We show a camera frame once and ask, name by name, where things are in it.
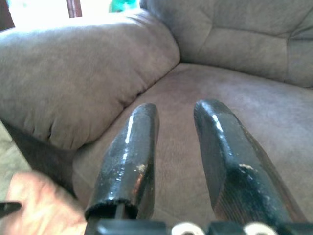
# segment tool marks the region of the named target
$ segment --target back cushion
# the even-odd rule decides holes
[[[141,0],[182,62],[313,87],[313,0]]]

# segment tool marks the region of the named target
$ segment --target green object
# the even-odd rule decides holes
[[[112,0],[109,11],[120,12],[133,8],[137,8],[137,0]]]

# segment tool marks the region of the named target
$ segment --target hand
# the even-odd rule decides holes
[[[77,201],[37,172],[13,176],[6,197],[22,208],[3,219],[5,235],[83,235],[84,213]]]

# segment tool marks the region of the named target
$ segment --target gray couch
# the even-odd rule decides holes
[[[215,219],[193,121],[215,98],[313,220],[313,1],[142,0],[135,12],[0,34],[0,118],[31,166],[86,205],[105,149],[157,105],[155,219]]]

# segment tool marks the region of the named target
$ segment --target couch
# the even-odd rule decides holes
[[[193,107],[226,104],[313,220],[313,1],[141,0],[103,19],[0,33],[0,119],[34,170],[86,206],[106,148],[157,105],[154,219],[215,216]]]

